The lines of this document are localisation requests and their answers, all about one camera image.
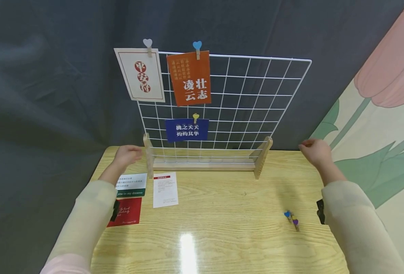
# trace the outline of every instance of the painted wall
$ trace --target painted wall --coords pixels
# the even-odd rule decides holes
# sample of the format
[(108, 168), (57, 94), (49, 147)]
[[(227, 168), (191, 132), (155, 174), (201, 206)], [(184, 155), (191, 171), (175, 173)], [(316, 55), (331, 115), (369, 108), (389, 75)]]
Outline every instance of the painted wall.
[(377, 208), (404, 260), (404, 10), (312, 138)]

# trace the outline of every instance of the orange card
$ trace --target orange card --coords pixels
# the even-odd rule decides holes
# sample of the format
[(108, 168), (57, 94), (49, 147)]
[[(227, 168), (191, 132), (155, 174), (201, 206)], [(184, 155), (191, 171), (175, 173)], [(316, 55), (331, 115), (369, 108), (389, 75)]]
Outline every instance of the orange card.
[(178, 107), (211, 103), (210, 52), (196, 52), (168, 55), (170, 77), (172, 79)]

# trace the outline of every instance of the wooden base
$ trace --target wooden base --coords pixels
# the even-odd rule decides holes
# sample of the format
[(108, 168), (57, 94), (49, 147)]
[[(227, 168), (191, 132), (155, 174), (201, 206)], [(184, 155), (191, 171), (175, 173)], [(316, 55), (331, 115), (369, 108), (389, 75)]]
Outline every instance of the wooden base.
[(211, 170), (211, 171), (254, 171), (256, 179), (260, 178), (261, 171), (268, 151), (272, 146), (272, 138), (265, 141), (249, 155), (249, 158), (185, 158), (181, 162), (167, 162), (164, 158), (154, 158), (152, 143), (146, 133), (143, 138), (146, 147), (148, 177), (153, 178), (154, 170)]
[(163, 162), (155, 159), (153, 170), (211, 170), (211, 171), (253, 171), (254, 161), (246, 159), (246, 162), (208, 162), (208, 159), (188, 159), (188, 162)]

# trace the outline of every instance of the sleeve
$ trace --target sleeve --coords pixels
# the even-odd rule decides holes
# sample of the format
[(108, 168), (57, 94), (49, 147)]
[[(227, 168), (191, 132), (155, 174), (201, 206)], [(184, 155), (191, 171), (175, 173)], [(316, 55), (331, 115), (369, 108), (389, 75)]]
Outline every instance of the sleeve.
[(65, 265), (73, 271), (73, 266), (77, 265), (76, 267), (82, 269), (87, 266), (85, 273), (89, 273), (92, 252), (112, 216), (116, 193), (117, 190), (109, 182), (92, 181), (87, 184), (77, 197), (74, 208), (47, 259), (43, 269), (47, 271), (41, 273), (57, 273), (48, 269), (49, 265), (56, 268)]
[(372, 202), (353, 182), (322, 189), (324, 214), (353, 274), (404, 274), (404, 262)]

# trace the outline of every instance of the gray curtain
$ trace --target gray curtain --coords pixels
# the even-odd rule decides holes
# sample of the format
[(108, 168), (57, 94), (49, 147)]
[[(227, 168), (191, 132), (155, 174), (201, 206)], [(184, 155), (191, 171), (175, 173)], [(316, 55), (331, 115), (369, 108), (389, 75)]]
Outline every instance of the gray curtain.
[(38, 273), (109, 145), (142, 144), (113, 47), (313, 64), (274, 134), (295, 150), (404, 0), (0, 0), (0, 273)]

